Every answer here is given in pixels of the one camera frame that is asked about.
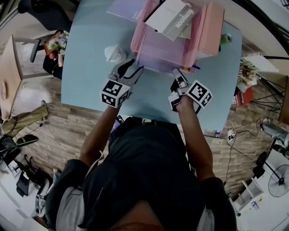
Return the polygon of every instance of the pink file organizer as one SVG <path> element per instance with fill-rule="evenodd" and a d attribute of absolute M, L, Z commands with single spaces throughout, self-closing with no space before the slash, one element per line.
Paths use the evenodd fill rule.
<path fill-rule="evenodd" d="M 192 67 L 198 52 L 207 5 L 203 4 L 192 19 L 191 39 L 178 37 L 175 41 L 155 32 L 143 22 L 158 5 L 159 0 L 147 0 L 137 23 L 131 42 L 131 50 L 137 55 L 137 62 L 151 69 L 158 69 L 158 64 L 164 67 Z"/>
<path fill-rule="evenodd" d="M 217 55 L 222 36 L 225 10 L 216 2 L 207 5 L 197 59 Z"/>

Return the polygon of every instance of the purple folder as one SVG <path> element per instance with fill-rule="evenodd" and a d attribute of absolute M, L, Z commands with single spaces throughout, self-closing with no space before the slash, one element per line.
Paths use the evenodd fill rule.
<path fill-rule="evenodd" d="M 145 3 L 146 0 L 115 0 L 107 10 L 107 13 L 137 22 Z"/>

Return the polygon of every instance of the wooden chair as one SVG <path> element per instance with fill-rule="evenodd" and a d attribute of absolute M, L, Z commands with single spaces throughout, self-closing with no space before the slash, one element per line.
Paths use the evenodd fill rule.
<path fill-rule="evenodd" d="M 36 43 L 38 40 L 11 36 L 4 49 L 0 61 L 0 111 L 3 120 L 11 117 L 12 106 L 22 81 L 34 77 L 51 76 L 44 70 L 43 73 L 23 75 L 16 42 Z"/>

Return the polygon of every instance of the pen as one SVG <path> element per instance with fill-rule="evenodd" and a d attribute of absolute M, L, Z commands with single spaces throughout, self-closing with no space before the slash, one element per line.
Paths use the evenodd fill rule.
<path fill-rule="evenodd" d="M 196 68 L 196 69 L 200 70 L 200 67 L 198 67 L 196 65 L 193 65 L 193 68 Z"/>

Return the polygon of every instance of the black and white marker cube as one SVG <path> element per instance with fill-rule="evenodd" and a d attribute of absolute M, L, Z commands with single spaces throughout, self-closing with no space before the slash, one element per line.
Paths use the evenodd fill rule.
<path fill-rule="evenodd" d="M 168 97 L 168 101 L 170 103 L 170 107 L 172 111 L 176 110 L 176 105 L 181 102 L 181 98 L 179 97 L 177 92 L 172 92 L 172 94 Z"/>
<path fill-rule="evenodd" d="M 202 108 L 205 108 L 213 98 L 211 91 L 197 80 L 190 86 L 186 94 Z"/>
<path fill-rule="evenodd" d="M 101 101 L 117 108 L 128 98 L 130 90 L 129 86 L 109 79 L 100 92 Z"/>

